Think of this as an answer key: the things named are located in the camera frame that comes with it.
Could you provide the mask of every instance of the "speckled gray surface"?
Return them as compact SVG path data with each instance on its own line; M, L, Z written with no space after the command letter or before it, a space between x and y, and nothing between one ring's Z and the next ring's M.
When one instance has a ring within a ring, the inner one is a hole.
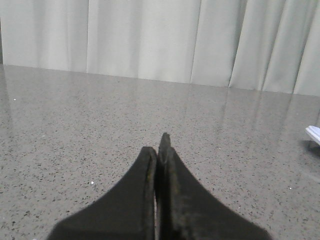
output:
M0 65L0 239L44 240L163 132L199 181L279 240L320 239L320 97Z

